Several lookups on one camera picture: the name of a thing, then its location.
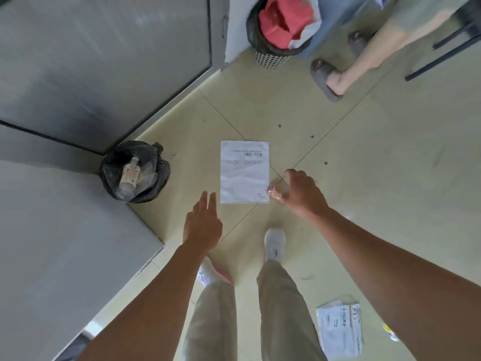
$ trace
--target beige pants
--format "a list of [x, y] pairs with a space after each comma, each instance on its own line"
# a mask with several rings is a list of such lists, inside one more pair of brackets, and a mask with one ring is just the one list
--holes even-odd
[[[327, 361], [304, 298], [279, 262], [257, 277], [263, 361]], [[184, 342], [186, 361], [236, 361], [234, 286], [217, 282], [202, 291]]]

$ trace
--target hand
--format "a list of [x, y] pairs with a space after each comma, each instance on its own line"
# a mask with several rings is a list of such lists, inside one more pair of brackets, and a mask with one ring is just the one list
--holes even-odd
[[217, 217], [216, 195], [210, 194], [209, 206], [207, 206], [207, 191], [204, 191], [192, 211], [187, 213], [183, 242], [207, 255], [219, 243], [221, 236], [222, 222]]
[[294, 169], [288, 169], [284, 174], [289, 177], [290, 192], [272, 193], [268, 190], [270, 196], [287, 205], [299, 217], [309, 220], [329, 212], [326, 198], [312, 177], [306, 175], [304, 171]]

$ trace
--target person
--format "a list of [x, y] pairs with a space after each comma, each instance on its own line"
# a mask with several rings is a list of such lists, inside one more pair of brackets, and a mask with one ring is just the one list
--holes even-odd
[[[319, 229], [366, 299], [418, 361], [481, 359], [481, 287], [352, 223], [329, 207], [303, 171], [285, 174], [291, 188], [279, 200]], [[203, 192], [187, 214], [183, 244], [78, 360], [171, 361], [196, 276], [205, 288], [187, 331], [184, 359], [236, 360], [234, 285], [207, 256], [221, 235], [215, 193], [207, 202]], [[267, 232], [266, 261], [257, 278], [262, 359], [326, 361], [307, 305], [280, 264], [285, 241], [282, 230]]]
[[426, 36], [448, 20], [468, 0], [398, 0], [392, 15], [368, 41], [354, 32], [348, 44], [357, 59], [345, 71], [323, 59], [311, 64], [311, 76], [331, 101], [338, 101], [366, 71], [377, 68], [394, 52]]

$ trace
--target black garbage bag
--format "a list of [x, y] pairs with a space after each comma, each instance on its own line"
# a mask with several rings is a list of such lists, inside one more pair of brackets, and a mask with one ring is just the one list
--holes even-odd
[[312, 37], [305, 41], [299, 48], [295, 49], [279, 49], [274, 45], [270, 44], [269, 41], [264, 37], [259, 24], [259, 12], [265, 9], [268, 0], [259, 0], [254, 5], [251, 13], [247, 17], [246, 27], [247, 27], [247, 40], [251, 46], [257, 50], [259, 53], [263, 54], [273, 54], [275, 56], [295, 56], [301, 53], [304, 49], [309, 47]]
[[100, 163], [100, 179], [105, 190], [113, 198], [121, 200], [115, 191], [122, 177], [124, 166], [130, 162], [132, 157], [137, 157], [139, 166], [151, 165], [154, 180], [150, 182], [146, 190], [137, 194], [129, 202], [146, 203], [155, 199], [170, 177], [170, 165], [161, 158], [163, 150], [164, 147], [157, 142], [150, 145], [139, 140], [129, 140], [112, 148]]

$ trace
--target white sneaker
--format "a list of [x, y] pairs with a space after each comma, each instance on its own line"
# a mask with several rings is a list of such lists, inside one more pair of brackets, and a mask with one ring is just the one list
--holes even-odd
[[216, 281], [225, 281], [226, 283], [232, 284], [232, 278], [230, 275], [215, 268], [211, 259], [208, 257], [204, 258], [201, 267], [199, 267], [197, 280], [199, 280], [204, 287]]
[[286, 251], [286, 234], [280, 228], [270, 228], [264, 237], [266, 261], [273, 259], [280, 262]]

